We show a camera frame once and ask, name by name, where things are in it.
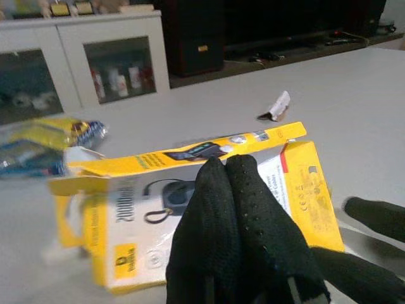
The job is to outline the black loudspeaker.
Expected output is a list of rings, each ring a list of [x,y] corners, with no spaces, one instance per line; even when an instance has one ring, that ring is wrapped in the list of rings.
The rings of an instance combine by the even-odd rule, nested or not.
[[[224,0],[153,0],[161,12],[170,74],[199,75],[223,68]]]

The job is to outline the black television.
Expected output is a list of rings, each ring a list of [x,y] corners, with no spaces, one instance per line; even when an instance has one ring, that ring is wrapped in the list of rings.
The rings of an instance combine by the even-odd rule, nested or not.
[[[225,0],[226,44],[343,30],[375,34],[387,0]]]

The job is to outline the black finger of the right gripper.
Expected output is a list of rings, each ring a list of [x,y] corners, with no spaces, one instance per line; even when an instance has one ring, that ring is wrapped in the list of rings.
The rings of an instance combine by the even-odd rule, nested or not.
[[[386,201],[350,197],[344,204],[344,211],[369,229],[405,243],[405,207]]]
[[[393,272],[352,254],[311,251],[325,280],[357,304],[405,304],[405,281]]]

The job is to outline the yellow blue snack packet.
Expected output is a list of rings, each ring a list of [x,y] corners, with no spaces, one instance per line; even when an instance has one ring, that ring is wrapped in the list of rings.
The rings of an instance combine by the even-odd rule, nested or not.
[[[70,117],[38,118],[0,129],[0,178],[65,175],[68,149],[94,149],[107,135],[107,126],[98,120]]]

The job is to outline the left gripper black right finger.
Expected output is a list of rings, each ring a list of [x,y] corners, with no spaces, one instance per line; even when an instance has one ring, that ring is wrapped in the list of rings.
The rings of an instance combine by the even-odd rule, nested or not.
[[[258,173],[250,155],[229,158],[242,260],[243,304],[330,304],[330,293],[307,242]]]

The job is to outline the white red bottle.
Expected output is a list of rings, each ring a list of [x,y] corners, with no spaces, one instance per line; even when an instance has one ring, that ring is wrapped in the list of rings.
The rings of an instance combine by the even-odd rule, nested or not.
[[[119,97],[127,97],[128,89],[127,82],[124,75],[119,73],[117,68],[110,68],[108,71],[108,78],[111,90]]]
[[[105,91],[104,91],[103,80],[101,78],[101,74],[93,68],[91,68],[90,72],[92,75],[92,79],[93,79],[93,83],[94,83],[94,87],[96,90],[98,100],[102,101],[106,95],[105,95]]]
[[[142,87],[141,72],[138,66],[131,66],[128,69],[130,84],[133,89],[140,89]]]

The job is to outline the white glass door cabinet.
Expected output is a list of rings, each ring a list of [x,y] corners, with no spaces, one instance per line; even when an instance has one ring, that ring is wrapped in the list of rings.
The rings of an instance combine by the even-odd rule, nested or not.
[[[140,89],[130,84],[133,66],[140,68]],[[102,101],[91,68],[101,74]],[[110,68],[125,76],[127,97],[111,90]],[[0,126],[133,101],[169,88],[158,10],[0,22]]]

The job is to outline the small white paper box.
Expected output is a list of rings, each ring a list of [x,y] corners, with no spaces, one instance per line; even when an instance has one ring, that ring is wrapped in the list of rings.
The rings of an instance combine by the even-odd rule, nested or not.
[[[267,111],[260,114],[258,120],[270,120],[272,122],[280,122],[284,119],[285,112],[288,110],[290,105],[290,94],[287,91],[283,91],[277,100],[270,105]]]

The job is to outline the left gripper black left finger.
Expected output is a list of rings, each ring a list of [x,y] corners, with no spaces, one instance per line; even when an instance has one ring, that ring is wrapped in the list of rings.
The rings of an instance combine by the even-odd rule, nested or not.
[[[225,166],[210,158],[174,232],[166,304],[237,304],[241,247]]]

